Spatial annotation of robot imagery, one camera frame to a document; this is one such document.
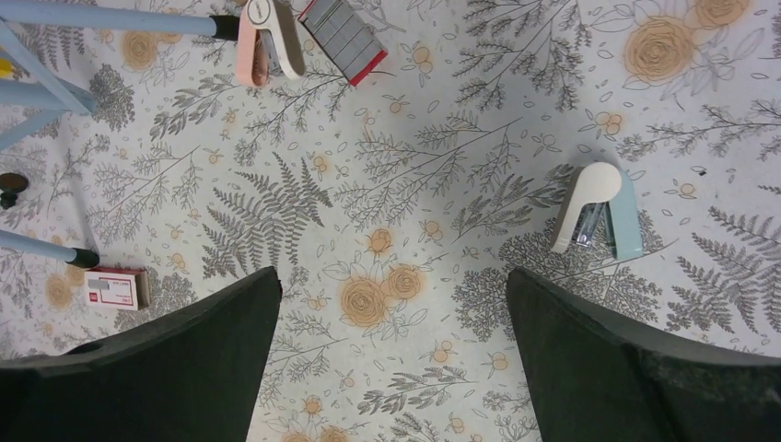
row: gray leaf print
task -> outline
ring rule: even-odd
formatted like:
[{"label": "gray leaf print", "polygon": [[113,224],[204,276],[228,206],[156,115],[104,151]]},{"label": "gray leaf print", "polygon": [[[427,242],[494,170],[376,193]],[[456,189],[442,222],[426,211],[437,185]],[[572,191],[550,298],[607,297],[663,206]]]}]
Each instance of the gray leaf print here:
[{"label": "gray leaf print", "polygon": [[110,65],[104,63],[89,80],[89,92],[96,101],[92,113],[96,122],[107,122],[111,130],[116,132],[135,121],[135,91],[124,84],[120,73]]},{"label": "gray leaf print", "polygon": [[[637,161],[656,152],[659,143],[675,143],[678,147],[672,148],[670,152],[675,157],[682,157],[691,155],[698,145],[705,144],[711,132],[718,131],[716,141],[707,143],[707,146],[711,155],[725,157],[734,143],[781,127],[781,108],[775,100],[755,99],[752,101],[751,110],[751,116],[736,118],[730,115],[725,107],[705,104],[701,111],[710,122],[708,127],[686,130],[683,124],[675,122],[659,126],[649,125],[648,132],[653,138],[644,140],[639,134],[627,136],[616,146],[616,151],[627,161]],[[770,143],[761,143],[761,146],[757,159],[767,161],[770,155],[781,153],[781,136],[774,136]]]},{"label": "gray leaf print", "polygon": [[[506,99],[502,76],[509,71],[513,76],[528,76],[538,92],[549,96],[555,94],[555,108],[558,111],[577,109],[577,88],[583,85],[585,78],[579,69],[583,56],[577,50],[581,45],[590,46],[591,32],[580,21],[577,2],[573,5],[570,3],[537,0],[524,5],[530,7],[519,7],[507,12],[501,9],[504,5],[493,0],[468,2],[471,11],[464,15],[464,19],[471,24],[467,33],[482,37],[490,30],[490,38],[478,40],[475,49],[461,49],[460,63],[463,67],[453,76],[477,74],[478,70],[493,76],[488,80],[475,77],[463,83],[459,87],[460,96],[456,102],[465,105],[477,101],[477,109],[480,111],[502,109]],[[527,30],[536,28],[539,29],[526,44],[516,48],[515,40]],[[513,40],[506,40],[504,35],[510,29],[513,29]],[[556,31],[574,32],[575,43],[556,35]],[[550,54],[547,60],[538,58],[538,53],[543,49],[543,53]]]},{"label": "gray leaf print", "polygon": [[461,285],[452,298],[461,327],[471,329],[480,342],[487,342],[494,329],[501,327],[509,340],[515,340],[510,313],[507,310],[507,275],[493,267],[479,273],[464,272]]},{"label": "gray leaf print", "polygon": [[236,172],[252,184],[257,196],[214,188],[215,196],[227,210],[208,208],[220,228],[204,224],[206,235],[214,243],[214,246],[204,246],[205,277],[218,274],[238,277],[237,266],[247,274],[267,262],[277,266],[283,250],[297,264],[298,243],[307,224],[323,227],[318,204],[332,207],[331,199],[312,179],[306,161],[301,158],[298,180],[275,152],[274,157],[282,171],[282,185],[271,182],[268,176]]},{"label": "gray leaf print", "polygon": [[677,331],[695,325],[707,332],[716,324],[734,333],[734,306],[746,326],[759,333],[756,316],[760,313],[756,310],[762,306],[769,325],[781,332],[781,227],[774,227],[772,216],[728,215],[716,207],[711,207],[709,214],[738,243],[692,234],[694,244],[716,266],[707,270],[678,257],[678,264],[696,290],[672,288],[682,302],[668,304],[673,311],[668,315],[668,329]]},{"label": "gray leaf print", "polygon": [[458,384],[471,384],[466,372],[454,366],[429,366],[422,375],[412,373],[393,373],[393,382],[388,385],[392,391],[371,390],[364,393],[364,401],[358,404],[361,414],[374,414],[377,411],[394,414],[404,409],[404,405],[414,405],[415,409],[440,406],[450,398],[448,389]]}]

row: orange rose print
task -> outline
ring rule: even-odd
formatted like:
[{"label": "orange rose print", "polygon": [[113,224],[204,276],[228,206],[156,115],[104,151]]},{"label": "orange rose print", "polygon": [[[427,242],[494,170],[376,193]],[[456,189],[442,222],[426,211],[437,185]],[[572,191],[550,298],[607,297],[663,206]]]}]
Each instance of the orange rose print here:
[{"label": "orange rose print", "polygon": [[358,327],[371,327],[385,319],[384,297],[379,285],[372,281],[351,281],[342,291],[342,310]]},{"label": "orange rose print", "polygon": [[692,30],[673,17],[650,17],[629,36],[626,70],[646,83],[673,78],[694,57]]},{"label": "orange rose print", "polygon": [[53,274],[46,280],[46,300],[52,307],[58,310],[65,310],[70,307],[73,301],[71,287],[65,281],[65,278],[59,274]]},{"label": "orange rose print", "polygon": [[411,299],[420,292],[420,276],[411,266],[401,264],[382,282],[382,291],[390,297]]},{"label": "orange rose print", "polygon": [[312,439],[300,433],[292,433],[290,435],[283,436],[282,442],[312,442]]},{"label": "orange rose print", "polygon": [[749,0],[696,0],[694,3],[697,20],[706,29],[732,23],[747,7]]},{"label": "orange rose print", "polygon": [[347,435],[339,428],[332,426],[320,435],[321,442],[347,442]]},{"label": "orange rose print", "polygon": [[65,279],[68,280],[68,284],[71,286],[84,285],[84,269],[80,269],[74,265],[66,265]]},{"label": "orange rose print", "polygon": [[322,402],[320,398],[317,396],[309,396],[304,401],[304,411],[310,416],[320,413],[322,411]]},{"label": "orange rose print", "polygon": [[145,71],[157,59],[157,39],[150,32],[128,30],[122,37],[122,56],[130,68]]},{"label": "orange rose print", "polygon": [[380,254],[391,246],[391,233],[384,228],[378,228],[369,237],[368,248],[375,254]]}]

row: floor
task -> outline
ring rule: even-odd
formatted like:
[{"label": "floor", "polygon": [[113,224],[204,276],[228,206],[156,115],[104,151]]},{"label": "floor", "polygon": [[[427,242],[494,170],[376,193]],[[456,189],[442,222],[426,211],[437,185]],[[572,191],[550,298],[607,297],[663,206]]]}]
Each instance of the floor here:
[{"label": "floor", "polygon": [[[3,228],[145,266],[156,297],[90,308],[79,271],[3,250],[0,356],[60,354],[269,264],[286,297],[253,441],[539,440],[503,298],[518,265],[680,336],[781,355],[776,5],[350,1],[390,53],[357,88],[306,37],[306,80],[250,90],[231,43],[17,27],[99,109],[0,154],[32,182]],[[547,250],[573,167],[595,159],[632,177],[641,258]]]}]

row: chair leg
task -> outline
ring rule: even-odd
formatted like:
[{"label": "chair leg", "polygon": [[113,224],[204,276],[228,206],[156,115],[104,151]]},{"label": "chair leg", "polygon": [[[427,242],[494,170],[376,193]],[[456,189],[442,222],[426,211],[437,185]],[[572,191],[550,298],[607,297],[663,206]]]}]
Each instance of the chair leg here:
[{"label": "chair leg", "polygon": [[27,118],[24,122],[6,129],[0,134],[0,152],[8,149],[22,138],[35,134],[40,128],[63,115],[61,110],[44,110]]},{"label": "chair leg", "polygon": [[[5,1],[0,2],[0,5],[5,5]],[[69,110],[82,115],[92,113],[68,87],[52,74],[52,71],[44,66],[35,55],[29,53],[27,48],[17,40],[17,36],[3,21],[2,14],[0,14],[0,46],[13,58],[15,63],[27,69],[33,78],[49,89]]]},{"label": "chair leg", "polygon": [[148,30],[208,36],[214,36],[217,32],[215,21],[209,17],[178,16],[132,9],[32,0],[0,1],[0,18],[17,23],[78,28]]},{"label": "chair leg", "polygon": [[0,230],[0,247],[8,247],[13,250],[54,258],[83,269],[95,267],[100,262],[100,256],[92,250],[58,246],[40,239],[28,238],[3,230]]}]

